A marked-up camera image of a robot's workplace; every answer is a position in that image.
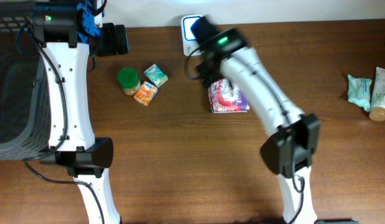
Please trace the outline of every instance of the orange packet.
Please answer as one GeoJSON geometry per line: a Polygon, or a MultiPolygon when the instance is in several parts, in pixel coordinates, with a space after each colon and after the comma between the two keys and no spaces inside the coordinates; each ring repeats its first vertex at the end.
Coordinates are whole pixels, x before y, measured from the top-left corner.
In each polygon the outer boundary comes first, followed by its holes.
{"type": "Polygon", "coordinates": [[[142,105],[148,106],[151,100],[154,98],[158,88],[148,82],[144,82],[141,88],[137,91],[134,99],[142,105]]]}

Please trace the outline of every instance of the wooden table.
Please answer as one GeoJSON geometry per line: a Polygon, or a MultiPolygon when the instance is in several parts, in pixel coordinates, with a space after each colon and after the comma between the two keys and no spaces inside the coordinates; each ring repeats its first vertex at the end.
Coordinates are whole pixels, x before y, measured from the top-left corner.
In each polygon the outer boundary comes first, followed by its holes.
{"type": "MultiPolygon", "coordinates": [[[[347,102],[347,74],[374,80],[385,68],[385,20],[235,25],[290,99],[322,120],[311,173],[320,219],[385,223],[385,122],[347,102]]],[[[232,26],[220,26],[226,29],[232,26]]],[[[110,182],[124,223],[231,223],[277,218],[277,178],[253,111],[211,114],[207,91],[183,73],[179,27],[127,30],[130,54],[98,58],[88,74],[96,136],[110,136],[110,182]],[[125,96],[125,67],[156,63],[168,76],[148,107],[125,96]]],[[[191,67],[198,63],[192,61],[191,67]]],[[[66,171],[34,165],[46,176],[66,171]]],[[[48,184],[19,161],[0,161],[0,223],[88,223],[78,188],[48,184]]]]}

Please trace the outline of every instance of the brown cap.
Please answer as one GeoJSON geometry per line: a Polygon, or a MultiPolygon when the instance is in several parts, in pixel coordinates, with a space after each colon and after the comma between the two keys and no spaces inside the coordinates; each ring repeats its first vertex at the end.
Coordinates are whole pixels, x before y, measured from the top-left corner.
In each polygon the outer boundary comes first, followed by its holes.
{"type": "Polygon", "coordinates": [[[369,117],[373,121],[384,121],[385,120],[385,108],[375,106],[371,108],[369,117]]]}

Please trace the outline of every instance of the jar with green lid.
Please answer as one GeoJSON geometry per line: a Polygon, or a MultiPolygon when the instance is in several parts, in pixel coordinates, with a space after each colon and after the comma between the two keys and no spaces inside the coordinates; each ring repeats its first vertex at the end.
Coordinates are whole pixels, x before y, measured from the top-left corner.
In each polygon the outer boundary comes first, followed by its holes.
{"type": "Polygon", "coordinates": [[[141,87],[136,70],[124,68],[118,72],[118,82],[126,95],[133,96],[141,87]]]}

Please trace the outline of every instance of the gray crate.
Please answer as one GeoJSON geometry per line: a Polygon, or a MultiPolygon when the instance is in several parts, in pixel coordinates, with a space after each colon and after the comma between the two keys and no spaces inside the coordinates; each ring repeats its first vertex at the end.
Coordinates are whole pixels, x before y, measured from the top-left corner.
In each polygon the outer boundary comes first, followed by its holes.
{"type": "Polygon", "coordinates": [[[47,147],[50,104],[44,63],[27,34],[15,39],[34,2],[0,3],[0,160],[34,157],[47,147]]]}

